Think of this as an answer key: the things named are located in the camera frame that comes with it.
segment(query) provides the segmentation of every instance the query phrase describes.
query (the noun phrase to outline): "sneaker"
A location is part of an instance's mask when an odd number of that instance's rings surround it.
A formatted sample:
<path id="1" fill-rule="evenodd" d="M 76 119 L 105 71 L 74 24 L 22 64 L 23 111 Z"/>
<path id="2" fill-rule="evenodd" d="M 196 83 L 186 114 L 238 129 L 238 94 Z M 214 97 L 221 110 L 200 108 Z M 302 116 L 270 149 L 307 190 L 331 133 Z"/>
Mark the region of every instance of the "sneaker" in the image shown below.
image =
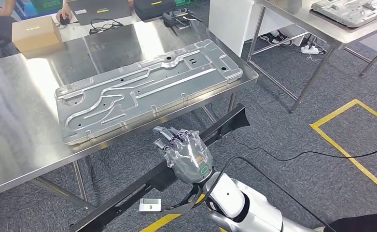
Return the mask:
<path id="1" fill-rule="evenodd" d="M 272 33 L 267 33 L 259 36 L 262 40 L 267 41 L 270 45 L 277 44 L 279 41 Z"/>
<path id="2" fill-rule="evenodd" d="M 287 36 L 285 36 L 284 34 L 282 34 L 280 31 L 277 30 L 277 32 L 278 32 L 278 35 L 275 37 L 275 39 L 277 41 L 281 42 L 281 41 L 284 41 L 284 40 L 286 40 L 288 38 Z M 292 40 L 288 41 L 286 43 L 283 43 L 282 45 L 285 46 L 285 47 L 289 47 L 289 46 L 292 45 Z"/>
<path id="3" fill-rule="evenodd" d="M 318 231 L 318 232 L 323 232 L 325 230 L 325 227 L 322 226 L 322 227 L 318 227 L 318 228 L 315 228 L 314 231 Z"/>
<path id="4" fill-rule="evenodd" d="M 286 37 L 284 34 L 282 34 L 280 31 L 275 30 L 270 33 L 264 34 L 259 36 L 259 38 L 267 41 L 269 44 L 277 44 L 283 40 L 286 40 L 288 37 Z M 282 44 L 283 46 L 289 47 L 292 45 L 292 41 L 288 41 L 286 43 Z"/>

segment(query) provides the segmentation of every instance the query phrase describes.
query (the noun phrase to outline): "computer mouse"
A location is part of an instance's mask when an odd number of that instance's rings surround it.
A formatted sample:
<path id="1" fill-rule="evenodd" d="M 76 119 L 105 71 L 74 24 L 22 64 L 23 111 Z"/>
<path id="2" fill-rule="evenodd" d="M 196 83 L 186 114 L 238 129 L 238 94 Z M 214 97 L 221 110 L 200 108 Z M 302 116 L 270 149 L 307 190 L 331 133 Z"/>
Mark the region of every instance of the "computer mouse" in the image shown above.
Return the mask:
<path id="1" fill-rule="evenodd" d="M 61 25 L 67 25 L 70 23 L 70 19 L 69 17 L 66 16 L 66 18 L 63 18 L 62 15 L 60 15 L 60 20 L 59 20 L 60 24 Z"/>

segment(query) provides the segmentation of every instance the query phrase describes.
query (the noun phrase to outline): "gray carpet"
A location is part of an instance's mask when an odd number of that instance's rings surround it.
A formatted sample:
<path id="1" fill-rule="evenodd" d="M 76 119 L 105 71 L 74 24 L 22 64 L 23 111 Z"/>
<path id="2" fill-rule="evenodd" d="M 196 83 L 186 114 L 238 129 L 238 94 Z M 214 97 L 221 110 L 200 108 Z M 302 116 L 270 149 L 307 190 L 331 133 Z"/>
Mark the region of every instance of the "gray carpet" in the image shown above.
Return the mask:
<path id="1" fill-rule="evenodd" d="M 207 12 L 208 4 L 208 1 L 202 0 L 195 2 L 191 8 L 200 18 L 205 19 L 208 18 L 204 13 Z M 376 54 L 362 44 L 352 48 L 368 57 Z M 297 47 L 273 48 L 257 55 L 254 61 L 297 94 L 318 64 L 306 60 L 306 55 L 301 54 Z M 287 112 L 293 100 L 261 75 L 256 85 L 239 93 L 239 102 L 247 107 L 246 113 L 251 126 L 237 130 L 234 136 L 249 146 L 262 146 L 283 159 L 308 150 L 341 155 L 309 124 L 355 98 L 377 111 L 377 63 L 366 77 L 359 77 L 358 74 L 365 65 L 344 51 L 336 51 L 304 102 L 293 114 Z M 225 114 L 228 101 L 229 99 L 223 99 L 213 103 L 212 108 L 217 116 Z M 201 110 L 164 124 L 200 131 L 209 125 L 211 122 Z M 377 149 L 377 119 L 360 107 L 347 110 L 324 124 L 321 129 L 352 155 Z M 157 137 L 146 131 L 79 160 L 90 202 L 102 204 L 158 164 L 162 157 L 150 145 Z M 215 166 L 219 169 L 233 155 L 248 157 L 327 222 L 377 213 L 377 185 L 348 160 L 307 154 L 290 162 L 279 162 L 263 152 L 250 151 L 235 143 L 231 136 L 225 146 L 215 144 L 210 150 Z M 377 155 L 361 159 L 360 162 L 377 176 Z M 241 161 L 234 162 L 227 173 L 264 194 L 286 217 L 308 227 L 320 225 L 249 165 Z M 71 165 L 44 177 L 79 194 Z M 153 190 L 148 197 L 161 196 L 167 204 L 173 204 L 189 190 L 190 186 L 176 182 L 163 193 Z M 137 206 L 134 205 L 109 224 L 106 231 L 139 231 L 159 218 L 141 215 L 137 211 Z M 209 220 L 207 211 L 205 206 L 198 207 L 170 222 L 160 231 L 219 231 Z M 86 214 L 86 210 L 31 183 L 0 194 L 0 232 L 68 231 L 68 224 L 77 222 Z"/>

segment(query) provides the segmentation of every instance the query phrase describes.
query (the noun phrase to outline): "metal table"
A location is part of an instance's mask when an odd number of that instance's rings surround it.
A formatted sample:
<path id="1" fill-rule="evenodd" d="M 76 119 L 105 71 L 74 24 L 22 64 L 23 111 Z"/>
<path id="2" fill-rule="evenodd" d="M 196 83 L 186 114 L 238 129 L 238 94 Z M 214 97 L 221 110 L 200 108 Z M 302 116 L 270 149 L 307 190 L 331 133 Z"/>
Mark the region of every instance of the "metal table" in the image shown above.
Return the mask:
<path id="1" fill-rule="evenodd" d="M 145 118 L 88 142 L 74 146 L 62 142 L 54 96 L 56 88 L 204 39 L 213 40 L 244 71 L 239 80 L 159 112 L 157 117 Z M 83 196 L 81 178 L 78 181 L 83 199 L 40 176 L 216 99 L 231 95 L 231 110 L 236 92 L 254 85 L 257 77 L 246 62 L 196 21 L 190 28 L 176 30 L 176 34 L 160 20 L 138 22 L 65 42 L 62 49 L 38 58 L 26 59 L 21 54 L 2 58 L 0 192 L 32 181 L 76 204 L 94 209 Z M 77 163 L 74 165 L 80 175 Z"/>
<path id="2" fill-rule="evenodd" d="M 313 81 L 319 76 L 322 69 L 326 65 L 326 62 L 329 60 L 329 57 L 332 55 L 335 49 L 345 49 L 351 54 L 368 62 L 369 65 L 365 68 L 362 74 L 365 73 L 370 68 L 370 66 L 372 66 L 374 62 L 377 60 L 377 56 L 375 57 L 375 59 L 370 61 L 369 59 L 364 58 L 362 55 L 352 51 L 351 49 L 346 48 L 346 46 L 348 46 L 349 44 L 358 42 L 360 40 L 363 40 L 366 37 L 369 37 L 377 33 L 377 19 L 359 28 L 348 28 L 319 13 L 316 13 L 310 10 L 311 5 L 317 1 L 318 0 L 258 0 L 257 1 L 257 3 L 262 6 L 262 8 L 260 11 L 259 22 L 256 27 L 256 32 L 254 34 L 251 49 L 248 54 L 247 62 L 252 64 L 254 67 L 256 67 L 259 71 L 261 71 L 264 75 L 266 75 L 272 82 L 274 82 L 279 88 L 281 88 L 285 93 L 287 93 L 291 98 L 295 100 L 295 104 L 293 104 L 290 110 L 291 112 L 293 112 L 298 107 L 303 97 L 306 95 L 306 92 L 309 90 L 310 86 L 312 85 Z M 311 34 L 317 36 L 318 38 L 326 41 L 330 45 L 325 57 L 322 59 L 320 65 L 317 67 L 316 71 L 313 73 L 312 77 L 309 79 L 307 85 L 302 90 L 302 93 L 299 97 L 294 95 L 286 87 L 284 87 L 279 81 L 277 81 L 274 77 L 269 75 L 261 67 L 259 67 L 253 61 L 251 61 L 252 55 L 266 51 L 269 48 L 278 46 L 289 40 L 306 35 L 306 32 L 305 32 L 300 35 L 289 38 L 287 40 L 284 40 L 281 43 L 274 44 L 266 48 L 262 48 L 258 51 L 254 51 L 256 41 L 258 38 L 258 33 L 261 28 L 262 19 L 264 18 L 266 8 L 274 11 L 280 16 L 295 23 L 297 26 L 310 32 Z"/>

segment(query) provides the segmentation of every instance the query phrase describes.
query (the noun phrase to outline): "laptop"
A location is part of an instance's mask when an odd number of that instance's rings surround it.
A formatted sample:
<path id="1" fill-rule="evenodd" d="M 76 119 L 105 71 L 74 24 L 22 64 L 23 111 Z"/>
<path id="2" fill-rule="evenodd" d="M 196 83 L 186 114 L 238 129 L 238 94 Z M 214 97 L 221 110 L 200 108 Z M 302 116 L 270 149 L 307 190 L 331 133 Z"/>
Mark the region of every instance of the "laptop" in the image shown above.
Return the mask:
<path id="1" fill-rule="evenodd" d="M 67 3 L 80 25 L 89 25 L 93 19 L 117 19 L 131 16 L 128 0 L 68 0 Z"/>

